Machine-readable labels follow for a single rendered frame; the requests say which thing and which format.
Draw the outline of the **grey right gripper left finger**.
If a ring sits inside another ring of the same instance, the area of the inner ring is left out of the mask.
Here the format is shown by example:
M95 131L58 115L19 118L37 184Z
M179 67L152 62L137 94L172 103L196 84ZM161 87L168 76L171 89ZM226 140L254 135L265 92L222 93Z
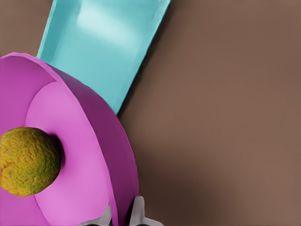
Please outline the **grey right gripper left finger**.
M79 226L112 226L112 214L110 203L107 204L102 216L82 222Z

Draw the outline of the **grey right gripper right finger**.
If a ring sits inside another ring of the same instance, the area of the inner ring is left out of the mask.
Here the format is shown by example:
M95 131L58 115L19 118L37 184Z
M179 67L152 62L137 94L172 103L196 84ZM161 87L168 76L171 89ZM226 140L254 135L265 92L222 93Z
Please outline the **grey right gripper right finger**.
M136 196L132 208L129 226L164 226L162 223L145 217L145 201L142 196Z

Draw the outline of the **magenta plate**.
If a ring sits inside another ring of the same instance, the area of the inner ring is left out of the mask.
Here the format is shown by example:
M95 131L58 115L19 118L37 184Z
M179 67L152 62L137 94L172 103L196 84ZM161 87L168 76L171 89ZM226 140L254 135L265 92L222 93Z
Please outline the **magenta plate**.
M0 226L78 226L99 218L128 226L139 194L135 158L116 114L90 87L28 54L0 57L0 136L18 127L54 136L55 182L18 197L0 188Z

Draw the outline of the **green-orange orange fruit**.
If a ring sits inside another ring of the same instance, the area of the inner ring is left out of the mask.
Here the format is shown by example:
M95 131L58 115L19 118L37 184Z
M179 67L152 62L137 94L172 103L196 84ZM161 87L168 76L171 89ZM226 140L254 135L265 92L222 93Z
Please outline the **green-orange orange fruit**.
M0 187L12 195L40 193L58 177L61 151L38 128L18 127L0 136Z

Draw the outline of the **turquoise tray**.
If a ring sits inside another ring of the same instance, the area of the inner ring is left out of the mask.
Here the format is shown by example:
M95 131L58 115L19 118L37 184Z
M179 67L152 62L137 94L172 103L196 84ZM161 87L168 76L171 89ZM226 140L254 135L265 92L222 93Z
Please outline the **turquoise tray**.
M37 57L118 113L171 0L53 0Z

